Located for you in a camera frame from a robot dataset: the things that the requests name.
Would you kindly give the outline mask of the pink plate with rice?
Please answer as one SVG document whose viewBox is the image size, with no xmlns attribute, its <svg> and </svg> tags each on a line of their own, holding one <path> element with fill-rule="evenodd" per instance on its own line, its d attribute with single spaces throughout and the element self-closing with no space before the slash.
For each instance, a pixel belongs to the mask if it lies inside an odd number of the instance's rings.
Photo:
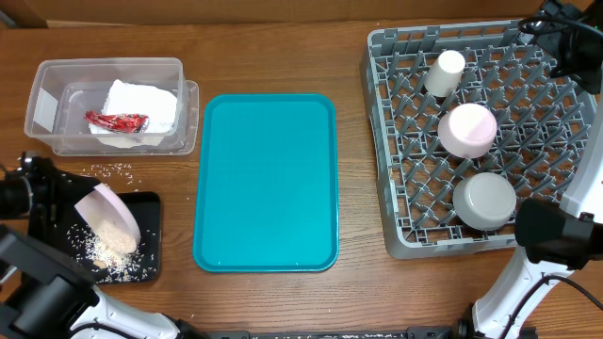
<svg viewBox="0 0 603 339">
<path fill-rule="evenodd" d="M 122 199 L 107 185 L 95 186 L 74 208 L 110 250 L 130 254 L 137 249 L 139 226 Z"/>
</svg>

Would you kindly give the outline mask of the red snack wrapper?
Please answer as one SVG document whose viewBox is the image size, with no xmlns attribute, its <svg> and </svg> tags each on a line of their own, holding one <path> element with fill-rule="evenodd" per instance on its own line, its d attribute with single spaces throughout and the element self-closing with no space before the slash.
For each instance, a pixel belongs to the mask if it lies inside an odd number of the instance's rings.
<svg viewBox="0 0 603 339">
<path fill-rule="evenodd" d="M 84 119 L 102 129 L 122 134 L 135 134 L 143 131 L 149 117 L 141 114 L 104 115 L 96 111 L 87 111 Z"/>
</svg>

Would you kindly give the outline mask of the white paper cup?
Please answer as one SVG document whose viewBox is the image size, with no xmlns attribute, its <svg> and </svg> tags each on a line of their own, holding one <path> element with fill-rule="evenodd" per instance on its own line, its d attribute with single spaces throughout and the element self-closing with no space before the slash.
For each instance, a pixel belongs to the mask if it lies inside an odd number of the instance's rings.
<svg viewBox="0 0 603 339">
<path fill-rule="evenodd" d="M 461 82 L 465 58 L 457 51 L 442 52 L 428 70 L 425 90 L 435 97 L 448 97 Z"/>
</svg>

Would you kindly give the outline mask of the pink small bowl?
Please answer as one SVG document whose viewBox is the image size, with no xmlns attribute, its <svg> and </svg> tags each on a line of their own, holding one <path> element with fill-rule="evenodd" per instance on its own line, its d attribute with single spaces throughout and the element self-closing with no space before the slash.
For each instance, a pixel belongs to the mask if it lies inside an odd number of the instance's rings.
<svg viewBox="0 0 603 339">
<path fill-rule="evenodd" d="M 462 104 L 441 119 L 437 135 L 444 149 L 460 158 L 478 158 L 492 147 L 497 121 L 482 105 Z"/>
</svg>

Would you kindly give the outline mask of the grey-green small saucer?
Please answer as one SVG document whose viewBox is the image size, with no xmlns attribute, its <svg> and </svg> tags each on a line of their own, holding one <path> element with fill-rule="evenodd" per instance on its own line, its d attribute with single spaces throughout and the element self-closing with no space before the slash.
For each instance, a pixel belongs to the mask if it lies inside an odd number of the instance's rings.
<svg viewBox="0 0 603 339">
<path fill-rule="evenodd" d="M 479 231 L 494 231 L 509 222 L 517 198 L 513 186 L 503 176 L 482 172 L 455 186 L 452 203 L 465 225 Z"/>
</svg>

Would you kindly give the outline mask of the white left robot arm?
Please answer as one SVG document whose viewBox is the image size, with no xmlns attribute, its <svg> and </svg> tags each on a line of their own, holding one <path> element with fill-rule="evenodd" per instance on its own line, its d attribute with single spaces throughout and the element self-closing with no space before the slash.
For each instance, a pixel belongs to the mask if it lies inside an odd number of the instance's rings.
<svg viewBox="0 0 603 339">
<path fill-rule="evenodd" d="M 1 182 L 1 219 L 23 216 L 30 226 L 53 225 L 57 212 L 74 208 L 82 219 L 113 221 L 134 237 L 139 226 L 122 199 L 95 178 L 58 169 L 24 152 L 18 169 Z M 1 228 L 1 280 L 19 271 L 20 285 L 1 303 L 7 338 L 203 338 L 183 319 L 147 313 L 104 294 L 72 257 L 40 240 Z"/>
</svg>

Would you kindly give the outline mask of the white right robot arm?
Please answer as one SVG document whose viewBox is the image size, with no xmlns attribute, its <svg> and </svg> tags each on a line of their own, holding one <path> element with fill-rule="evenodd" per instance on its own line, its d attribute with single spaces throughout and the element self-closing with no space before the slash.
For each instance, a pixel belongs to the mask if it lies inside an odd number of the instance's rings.
<svg viewBox="0 0 603 339">
<path fill-rule="evenodd" d="M 602 92 L 602 2 L 565 13 L 545 1 L 519 22 L 556 61 L 550 77 L 568 76 L 591 94 Z M 471 304 L 451 338 L 534 338 L 524 322 L 557 283 L 602 258 L 602 113 L 596 111 L 578 170 L 560 203 L 524 200 L 515 217 L 517 247 L 491 289 Z"/>
</svg>

